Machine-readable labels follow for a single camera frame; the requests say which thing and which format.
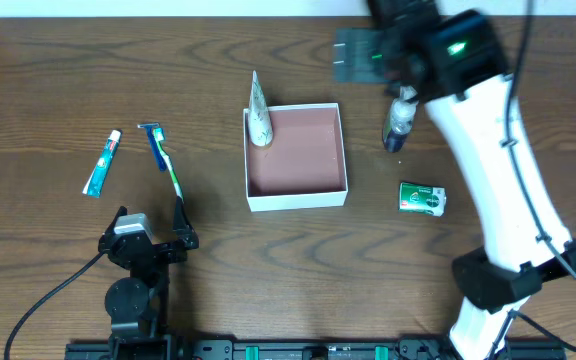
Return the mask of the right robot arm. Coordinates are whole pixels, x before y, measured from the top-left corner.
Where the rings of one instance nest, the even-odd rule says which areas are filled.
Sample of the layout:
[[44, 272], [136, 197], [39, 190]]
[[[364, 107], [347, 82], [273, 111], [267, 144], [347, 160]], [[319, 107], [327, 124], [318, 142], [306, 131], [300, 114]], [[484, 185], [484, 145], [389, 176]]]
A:
[[521, 307], [546, 282], [576, 278], [576, 239], [541, 179], [510, 64], [489, 19], [449, 18], [432, 1], [372, 1], [369, 28], [341, 29], [334, 44], [340, 82], [383, 83], [393, 101], [382, 131], [399, 151], [424, 109], [451, 148], [477, 209], [483, 245], [452, 263], [463, 294], [443, 340], [402, 340], [399, 359], [562, 359], [571, 345], [549, 331], [511, 341]]

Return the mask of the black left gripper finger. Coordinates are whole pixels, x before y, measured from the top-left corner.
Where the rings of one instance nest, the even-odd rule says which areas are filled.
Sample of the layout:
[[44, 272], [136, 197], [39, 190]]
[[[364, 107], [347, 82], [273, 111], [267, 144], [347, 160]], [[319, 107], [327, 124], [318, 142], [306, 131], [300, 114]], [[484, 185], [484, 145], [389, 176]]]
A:
[[116, 226], [117, 220], [120, 217], [125, 216], [126, 214], [127, 214], [127, 208], [125, 206], [120, 206], [119, 209], [117, 210], [113, 220], [111, 221], [111, 223], [107, 227], [105, 234], [106, 235], [113, 235], [115, 233], [114, 228]]
[[177, 236], [177, 240], [184, 244], [185, 249], [197, 249], [199, 247], [198, 235], [186, 216], [184, 201], [180, 196], [176, 197], [173, 231]]

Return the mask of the green soap packet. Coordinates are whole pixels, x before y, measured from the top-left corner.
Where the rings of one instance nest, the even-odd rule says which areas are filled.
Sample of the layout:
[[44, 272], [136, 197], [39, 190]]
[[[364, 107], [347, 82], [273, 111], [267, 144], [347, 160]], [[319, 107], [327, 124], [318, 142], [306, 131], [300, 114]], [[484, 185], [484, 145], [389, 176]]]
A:
[[447, 202], [445, 189], [402, 182], [399, 187], [399, 211], [435, 217], [444, 214]]

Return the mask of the clear spray bottle dark liquid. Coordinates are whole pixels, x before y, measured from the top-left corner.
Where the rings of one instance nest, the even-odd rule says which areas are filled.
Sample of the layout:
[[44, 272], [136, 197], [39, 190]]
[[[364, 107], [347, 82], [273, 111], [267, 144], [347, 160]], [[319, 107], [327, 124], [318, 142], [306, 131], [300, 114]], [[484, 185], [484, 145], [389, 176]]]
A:
[[402, 149], [412, 130], [417, 106], [416, 90], [411, 86], [402, 86], [399, 96], [391, 103], [382, 130], [384, 148], [388, 152], [395, 153]]

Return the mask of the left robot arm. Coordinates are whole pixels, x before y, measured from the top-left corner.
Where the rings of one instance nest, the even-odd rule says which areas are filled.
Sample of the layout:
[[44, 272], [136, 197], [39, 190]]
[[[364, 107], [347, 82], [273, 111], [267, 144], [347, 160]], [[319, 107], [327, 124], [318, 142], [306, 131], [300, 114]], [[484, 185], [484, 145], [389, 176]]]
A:
[[129, 214], [122, 206], [99, 239], [98, 250], [129, 275], [113, 283], [104, 299], [111, 318], [111, 359], [186, 359], [181, 337], [168, 330], [169, 266], [187, 260], [199, 247], [184, 201], [176, 198], [173, 216], [176, 239], [155, 244], [143, 213]]

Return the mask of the white cosmetic tube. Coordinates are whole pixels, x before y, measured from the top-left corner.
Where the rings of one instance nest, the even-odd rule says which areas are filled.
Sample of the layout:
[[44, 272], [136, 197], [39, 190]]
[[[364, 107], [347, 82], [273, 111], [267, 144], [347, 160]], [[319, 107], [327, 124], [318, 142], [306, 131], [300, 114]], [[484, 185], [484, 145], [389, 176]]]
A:
[[252, 73], [248, 107], [248, 134], [253, 145], [268, 147], [273, 141], [272, 122], [257, 72]]

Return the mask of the green toothpaste tube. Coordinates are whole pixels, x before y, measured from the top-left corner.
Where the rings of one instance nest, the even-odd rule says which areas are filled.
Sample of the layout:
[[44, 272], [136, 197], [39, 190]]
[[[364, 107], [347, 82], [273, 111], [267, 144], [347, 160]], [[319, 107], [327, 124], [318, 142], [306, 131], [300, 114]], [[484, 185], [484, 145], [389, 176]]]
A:
[[110, 133], [95, 168], [82, 190], [84, 195], [100, 197], [112, 160], [119, 147], [121, 136], [120, 130], [113, 130]]

